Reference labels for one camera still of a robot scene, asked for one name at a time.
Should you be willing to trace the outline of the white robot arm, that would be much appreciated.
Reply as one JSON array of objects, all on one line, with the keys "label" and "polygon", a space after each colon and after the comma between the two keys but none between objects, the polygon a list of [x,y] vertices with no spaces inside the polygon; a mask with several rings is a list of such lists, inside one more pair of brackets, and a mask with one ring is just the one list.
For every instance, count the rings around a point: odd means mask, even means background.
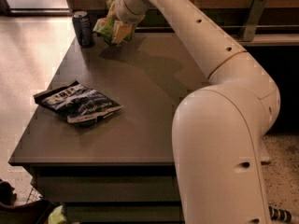
[{"label": "white robot arm", "polygon": [[172,146],[186,224],[272,224],[260,142],[280,109],[274,80],[189,0],[115,0],[139,21],[156,6],[208,79],[178,106]]}]

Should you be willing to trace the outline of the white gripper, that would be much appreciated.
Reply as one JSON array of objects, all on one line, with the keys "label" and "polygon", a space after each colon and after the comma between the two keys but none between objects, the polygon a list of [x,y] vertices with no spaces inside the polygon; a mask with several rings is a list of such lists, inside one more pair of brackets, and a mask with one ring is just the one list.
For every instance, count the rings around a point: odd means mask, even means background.
[{"label": "white gripper", "polygon": [[132,24],[141,22],[146,12],[147,0],[115,0],[114,9],[109,9],[107,13],[109,19],[119,19],[114,22],[111,42],[129,42],[134,28]]}]

